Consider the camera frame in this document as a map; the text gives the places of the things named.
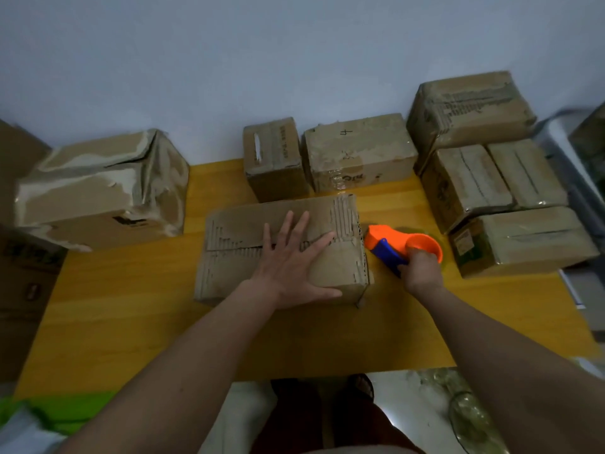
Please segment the person's left hand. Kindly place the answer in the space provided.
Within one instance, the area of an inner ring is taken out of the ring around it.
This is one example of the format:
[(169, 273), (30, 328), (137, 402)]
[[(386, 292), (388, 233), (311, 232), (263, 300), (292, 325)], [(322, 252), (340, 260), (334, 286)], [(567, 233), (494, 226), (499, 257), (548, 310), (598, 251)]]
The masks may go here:
[(328, 232), (307, 249), (294, 248), (294, 213), (288, 211), (277, 234), (270, 255), (261, 259), (252, 277), (243, 283), (249, 295), (259, 296), (272, 309), (287, 309), (323, 300), (311, 300), (308, 273), (314, 260), (331, 243), (334, 233)]

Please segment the orange and blue tape dispenser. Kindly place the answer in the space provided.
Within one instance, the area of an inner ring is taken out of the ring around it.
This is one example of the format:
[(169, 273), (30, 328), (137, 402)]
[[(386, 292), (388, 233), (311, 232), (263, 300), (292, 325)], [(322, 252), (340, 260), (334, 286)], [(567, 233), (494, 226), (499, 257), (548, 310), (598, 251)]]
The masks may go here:
[(443, 261), (442, 247), (432, 236), (403, 232), (387, 225), (369, 225), (364, 234), (364, 247), (398, 277), (401, 277), (399, 267), (409, 264), (409, 249), (430, 253), (439, 264)]

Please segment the torn corrugated cardboard box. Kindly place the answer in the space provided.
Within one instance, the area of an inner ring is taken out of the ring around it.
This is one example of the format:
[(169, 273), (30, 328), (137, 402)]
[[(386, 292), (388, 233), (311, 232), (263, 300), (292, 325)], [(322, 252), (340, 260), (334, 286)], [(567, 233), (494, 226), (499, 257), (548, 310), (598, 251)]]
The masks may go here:
[(368, 268), (356, 196), (348, 193), (241, 205), (209, 215), (196, 274), (195, 300), (216, 306), (250, 278), (261, 258), (264, 225), (269, 224), (275, 244), (289, 211), (294, 223), (304, 212), (310, 214), (302, 235), (302, 251), (324, 234), (335, 234), (311, 264), (309, 281), (315, 286), (340, 290), (343, 296), (334, 303), (359, 304), (373, 275)]

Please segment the person's right forearm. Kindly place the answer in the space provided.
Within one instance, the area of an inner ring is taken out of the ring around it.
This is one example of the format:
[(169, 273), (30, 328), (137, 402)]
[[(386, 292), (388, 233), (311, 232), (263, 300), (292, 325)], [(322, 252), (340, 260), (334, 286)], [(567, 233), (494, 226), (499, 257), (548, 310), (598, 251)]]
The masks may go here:
[(406, 283), (511, 454), (605, 454), (605, 380), (495, 321), (442, 284)]

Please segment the person's left forearm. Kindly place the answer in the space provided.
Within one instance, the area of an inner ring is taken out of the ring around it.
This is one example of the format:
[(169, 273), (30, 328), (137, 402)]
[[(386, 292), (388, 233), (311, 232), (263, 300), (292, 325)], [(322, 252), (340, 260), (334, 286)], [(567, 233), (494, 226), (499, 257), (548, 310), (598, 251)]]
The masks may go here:
[(279, 291), (243, 282), (133, 377), (56, 454), (196, 454)]

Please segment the small cardboard box white label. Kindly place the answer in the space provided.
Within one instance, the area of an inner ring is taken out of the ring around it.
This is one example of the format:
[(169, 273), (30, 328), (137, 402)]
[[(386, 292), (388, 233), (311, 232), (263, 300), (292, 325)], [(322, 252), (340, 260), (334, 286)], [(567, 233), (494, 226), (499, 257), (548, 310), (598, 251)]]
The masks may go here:
[(259, 203), (309, 194), (293, 117), (244, 127), (243, 155), (246, 180)]

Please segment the cardboard box with handwritten mark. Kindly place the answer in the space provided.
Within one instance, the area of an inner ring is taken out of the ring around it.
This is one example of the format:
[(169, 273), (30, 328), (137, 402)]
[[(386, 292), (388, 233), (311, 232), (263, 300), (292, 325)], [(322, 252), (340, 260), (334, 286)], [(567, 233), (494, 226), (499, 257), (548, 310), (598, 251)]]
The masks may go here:
[(301, 154), (315, 193), (401, 181), (418, 159), (401, 113), (315, 126), (304, 132)]

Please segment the person's black shoe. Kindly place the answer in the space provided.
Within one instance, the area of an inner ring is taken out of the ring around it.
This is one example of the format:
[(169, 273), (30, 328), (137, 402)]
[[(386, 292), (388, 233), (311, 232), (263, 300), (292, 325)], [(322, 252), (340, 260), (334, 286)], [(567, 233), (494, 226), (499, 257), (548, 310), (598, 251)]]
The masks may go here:
[(374, 406), (374, 387), (367, 374), (350, 375), (333, 404), (337, 422), (362, 421)]

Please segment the large printed taped cardboard box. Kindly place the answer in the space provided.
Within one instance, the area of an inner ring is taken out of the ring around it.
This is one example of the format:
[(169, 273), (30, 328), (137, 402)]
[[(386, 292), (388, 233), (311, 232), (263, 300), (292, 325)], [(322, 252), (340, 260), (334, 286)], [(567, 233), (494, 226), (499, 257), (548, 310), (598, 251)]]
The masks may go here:
[(440, 149), (529, 138), (536, 121), (509, 71), (422, 83), (406, 122), (419, 153), (414, 172)]

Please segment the clear plastic bottle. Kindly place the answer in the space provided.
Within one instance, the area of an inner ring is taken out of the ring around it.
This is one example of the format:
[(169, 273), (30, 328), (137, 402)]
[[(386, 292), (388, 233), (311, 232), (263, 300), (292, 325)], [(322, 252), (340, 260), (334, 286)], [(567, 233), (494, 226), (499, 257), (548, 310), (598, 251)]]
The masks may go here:
[(510, 454), (493, 419), (457, 368), (424, 369), (418, 375), (421, 391), (447, 418), (465, 454)]

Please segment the large crumpled taped cardboard box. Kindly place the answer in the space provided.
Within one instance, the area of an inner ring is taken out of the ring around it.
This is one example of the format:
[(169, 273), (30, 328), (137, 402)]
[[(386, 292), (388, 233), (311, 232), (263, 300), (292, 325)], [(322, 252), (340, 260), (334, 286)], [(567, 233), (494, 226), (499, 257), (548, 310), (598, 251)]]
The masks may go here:
[(189, 170), (155, 128), (63, 146), (18, 181), (14, 225), (78, 252), (180, 236)]

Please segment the dark cardboard box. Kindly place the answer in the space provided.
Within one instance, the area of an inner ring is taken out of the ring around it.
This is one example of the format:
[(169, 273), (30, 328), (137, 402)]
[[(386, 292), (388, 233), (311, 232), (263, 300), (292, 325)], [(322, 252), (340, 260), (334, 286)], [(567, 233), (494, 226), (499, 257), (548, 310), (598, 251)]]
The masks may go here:
[(592, 182), (605, 195), (605, 101), (569, 137)]

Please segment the printed brown cardboard box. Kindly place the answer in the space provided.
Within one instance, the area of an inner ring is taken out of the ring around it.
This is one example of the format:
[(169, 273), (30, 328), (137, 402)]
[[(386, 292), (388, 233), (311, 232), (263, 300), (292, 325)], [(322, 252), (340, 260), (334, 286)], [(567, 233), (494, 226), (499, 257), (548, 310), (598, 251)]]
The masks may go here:
[(0, 226), (0, 384), (25, 364), (66, 249)]

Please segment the plain brown cardboard box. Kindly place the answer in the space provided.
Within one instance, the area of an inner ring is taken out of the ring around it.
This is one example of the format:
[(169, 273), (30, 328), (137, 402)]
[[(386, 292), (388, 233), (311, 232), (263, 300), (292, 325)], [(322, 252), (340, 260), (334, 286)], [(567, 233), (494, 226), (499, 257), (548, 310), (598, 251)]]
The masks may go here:
[(19, 126), (0, 119), (0, 228), (14, 227), (18, 180), (51, 152), (51, 147)]

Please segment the green plastic bag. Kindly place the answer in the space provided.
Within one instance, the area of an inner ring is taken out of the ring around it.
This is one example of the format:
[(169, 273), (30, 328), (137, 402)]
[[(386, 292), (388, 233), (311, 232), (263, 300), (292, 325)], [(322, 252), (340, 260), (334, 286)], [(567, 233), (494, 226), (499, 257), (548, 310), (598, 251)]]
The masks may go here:
[(47, 397), (0, 397), (0, 429), (16, 415), (26, 423), (61, 435), (76, 433), (113, 399), (116, 392)]

